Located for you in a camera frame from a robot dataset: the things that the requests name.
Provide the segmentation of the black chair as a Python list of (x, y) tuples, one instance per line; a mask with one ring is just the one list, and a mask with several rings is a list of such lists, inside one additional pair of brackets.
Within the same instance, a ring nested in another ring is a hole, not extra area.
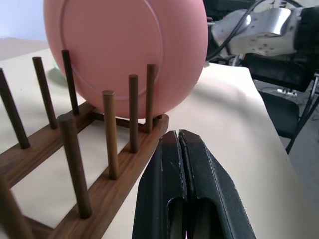
[(286, 147), (289, 154), (297, 137), (299, 106), (285, 98), (259, 91), (272, 124), (280, 137), (290, 140)]
[(319, 68), (319, 56), (303, 53), (274, 57), (246, 54), (241, 65), (249, 69), (253, 79), (304, 92)]

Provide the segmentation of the wooden dish rack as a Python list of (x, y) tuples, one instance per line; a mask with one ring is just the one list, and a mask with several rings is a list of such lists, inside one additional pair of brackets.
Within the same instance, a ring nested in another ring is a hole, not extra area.
[[(43, 63), (33, 63), (49, 125), (27, 136), (13, 96), (0, 68), (0, 96), (18, 144), (0, 154), (0, 223), (12, 239), (100, 239), (168, 128), (169, 117), (152, 117), (154, 66), (147, 66), (146, 122), (138, 124), (138, 77), (130, 75), (129, 120), (115, 117), (114, 92), (103, 93), (104, 112), (88, 102), (77, 103), (70, 55), (62, 51), (72, 110), (57, 117), (54, 113)], [(85, 180), (77, 135), (93, 121), (105, 124), (109, 166), (92, 186)], [(24, 216), (11, 188), (64, 147), (69, 164), (76, 205), (57, 227), (51, 228)]]

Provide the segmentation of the white power strip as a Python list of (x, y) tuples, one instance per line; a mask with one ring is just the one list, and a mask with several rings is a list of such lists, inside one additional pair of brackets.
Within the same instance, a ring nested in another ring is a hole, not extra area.
[(286, 88), (283, 88), (283, 89), (277, 88), (277, 93), (285, 95), (285, 96), (289, 96), (289, 97), (296, 97), (297, 96), (296, 90), (286, 89)]

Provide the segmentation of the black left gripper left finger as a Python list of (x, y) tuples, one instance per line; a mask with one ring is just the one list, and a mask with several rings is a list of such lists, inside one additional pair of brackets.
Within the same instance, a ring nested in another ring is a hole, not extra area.
[(139, 185), (132, 239), (185, 239), (187, 186), (178, 136), (158, 142)]

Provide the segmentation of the pink plate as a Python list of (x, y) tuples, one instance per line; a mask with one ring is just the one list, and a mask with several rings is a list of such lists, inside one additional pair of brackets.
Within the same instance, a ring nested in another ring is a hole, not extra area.
[(208, 45), (203, 0), (44, 0), (46, 36), (63, 69), (69, 51), (77, 92), (98, 109), (115, 93), (129, 115), (129, 76), (137, 75), (138, 117), (145, 117), (147, 65), (155, 65), (153, 114), (175, 108), (202, 72)]

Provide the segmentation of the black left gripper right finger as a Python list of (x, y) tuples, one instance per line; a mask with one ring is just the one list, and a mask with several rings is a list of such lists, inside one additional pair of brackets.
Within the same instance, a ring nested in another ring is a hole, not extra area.
[(188, 239), (256, 239), (230, 175), (199, 135), (179, 131), (187, 182)]

